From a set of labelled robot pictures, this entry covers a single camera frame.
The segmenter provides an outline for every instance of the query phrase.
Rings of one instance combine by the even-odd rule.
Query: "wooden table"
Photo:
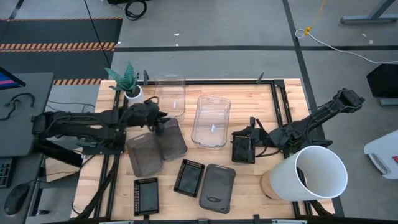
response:
[[[292,118],[293,120],[303,119],[308,116],[308,107],[301,81],[300,79],[285,79],[284,81]],[[101,82],[95,112],[112,108],[115,92],[109,88],[111,85],[115,85],[115,82],[111,80]],[[153,96],[154,86],[144,86],[143,89],[145,98]],[[279,104],[283,105],[281,92],[278,91],[277,94]],[[201,95],[220,96],[231,101],[228,142],[220,150],[196,147],[191,140],[197,99]],[[281,112],[283,121],[286,123],[284,110]],[[268,199],[262,194],[259,185],[261,175],[284,159],[282,154],[257,158],[255,164],[238,164],[231,161],[232,147],[229,143],[232,140],[231,133],[244,129],[249,124],[250,116],[259,118],[267,131],[278,127],[270,85],[187,85],[185,116],[180,122],[182,134],[188,146],[188,152],[184,158],[205,165],[218,164],[236,171],[231,211],[225,215],[202,209],[199,206],[199,196],[191,198],[173,191],[182,161],[180,158],[164,162],[163,170],[154,175],[159,178],[160,213],[151,215],[151,220],[253,219],[253,214],[259,214],[261,218],[294,218],[291,202]],[[127,128],[127,139],[144,132],[147,132],[147,128]],[[256,154],[262,150],[263,148],[257,148]],[[272,148],[267,150],[267,152],[274,151],[275,149]],[[80,173],[74,199],[74,207],[78,212],[84,209],[98,189],[102,163],[103,156],[96,156],[84,166]],[[141,220],[143,218],[134,216],[134,180],[136,179],[126,152],[120,157],[112,220]],[[103,197],[100,216],[105,216],[108,190]],[[334,213],[331,200],[324,200],[321,203],[325,209]],[[305,214],[302,202],[300,202],[300,211],[301,214]]]

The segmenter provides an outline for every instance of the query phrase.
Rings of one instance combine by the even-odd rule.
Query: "keyboard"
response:
[[[0,189],[10,187],[14,163],[12,157],[0,158]]]

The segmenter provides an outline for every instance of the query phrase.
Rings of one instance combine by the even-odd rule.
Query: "gray tray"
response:
[[[164,133],[156,136],[160,145],[160,156],[165,161],[183,157],[188,150],[182,136],[180,126],[175,118],[171,118],[164,124]]]
[[[235,176],[235,170],[231,168],[215,164],[208,165],[199,200],[201,208],[227,214],[231,209]]]
[[[147,177],[162,170],[160,146],[152,133],[145,133],[128,140],[126,147],[136,177]]]

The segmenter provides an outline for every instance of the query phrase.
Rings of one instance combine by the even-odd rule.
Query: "black mesh holder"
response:
[[[174,191],[197,197],[205,165],[184,159],[175,181]]]
[[[134,216],[159,213],[157,178],[134,181]]]

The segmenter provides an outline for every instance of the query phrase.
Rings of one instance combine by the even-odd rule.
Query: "computer mouse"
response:
[[[19,212],[26,196],[29,192],[29,184],[19,184],[15,186],[7,196],[4,204],[4,212],[7,215],[13,215]]]

